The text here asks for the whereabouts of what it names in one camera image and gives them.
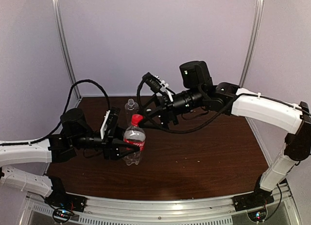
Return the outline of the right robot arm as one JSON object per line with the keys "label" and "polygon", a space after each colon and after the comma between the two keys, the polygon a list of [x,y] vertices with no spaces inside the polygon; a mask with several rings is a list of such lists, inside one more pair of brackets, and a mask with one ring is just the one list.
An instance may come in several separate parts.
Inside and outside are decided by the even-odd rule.
{"label": "right robot arm", "polygon": [[263,205],[273,189],[283,181],[291,169],[311,154],[311,115],[305,102],[286,103],[251,92],[231,83],[213,84],[206,62],[190,61],[180,67],[185,90],[174,93],[158,76],[146,73],[138,86],[147,85],[153,92],[151,102],[155,110],[147,106],[139,108],[154,128],[169,132],[168,124],[178,124],[178,116],[202,108],[221,114],[241,116],[262,121],[287,132],[284,147],[269,168],[258,177],[254,191],[245,196],[235,196],[240,207]]}

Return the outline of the small cola bottle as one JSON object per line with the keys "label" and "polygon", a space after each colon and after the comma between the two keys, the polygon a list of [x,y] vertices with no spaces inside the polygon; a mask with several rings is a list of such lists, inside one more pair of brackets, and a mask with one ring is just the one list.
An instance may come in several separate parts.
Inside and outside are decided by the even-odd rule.
{"label": "small cola bottle", "polygon": [[123,160],[127,166],[133,164],[138,165],[142,159],[142,153],[145,147],[146,135],[142,128],[139,127],[139,123],[143,120],[143,116],[134,114],[131,118],[131,125],[126,129],[123,140],[129,144],[139,147],[139,150],[125,156]]}

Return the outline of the large clear plastic bottle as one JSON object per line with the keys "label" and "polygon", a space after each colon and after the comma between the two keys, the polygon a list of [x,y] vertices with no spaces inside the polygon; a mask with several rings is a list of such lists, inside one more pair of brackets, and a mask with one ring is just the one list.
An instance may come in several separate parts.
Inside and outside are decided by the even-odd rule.
{"label": "large clear plastic bottle", "polygon": [[131,125],[132,116],[138,113],[139,106],[138,103],[134,101],[134,99],[128,99],[127,103],[124,106],[126,113],[126,121],[127,125]]}

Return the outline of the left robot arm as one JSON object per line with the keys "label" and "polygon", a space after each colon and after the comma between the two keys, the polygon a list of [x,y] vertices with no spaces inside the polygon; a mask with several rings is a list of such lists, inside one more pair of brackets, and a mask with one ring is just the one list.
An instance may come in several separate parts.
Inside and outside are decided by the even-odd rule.
{"label": "left robot arm", "polygon": [[12,168],[14,164],[62,163],[76,157],[76,150],[102,151],[104,158],[119,160],[143,150],[144,141],[127,140],[126,130],[118,127],[120,109],[112,107],[104,116],[99,131],[86,122],[83,110],[73,108],[60,117],[60,134],[37,140],[0,144],[0,184],[43,196],[49,203],[66,207],[72,199],[60,178],[39,176]]}

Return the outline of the red cola bottle cap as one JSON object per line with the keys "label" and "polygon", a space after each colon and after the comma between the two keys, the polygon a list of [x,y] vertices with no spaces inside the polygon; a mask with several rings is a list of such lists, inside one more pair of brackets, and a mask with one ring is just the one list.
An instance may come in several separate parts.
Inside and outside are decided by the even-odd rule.
{"label": "red cola bottle cap", "polygon": [[131,125],[138,127],[139,123],[143,120],[143,116],[140,114],[134,114],[131,119]]}

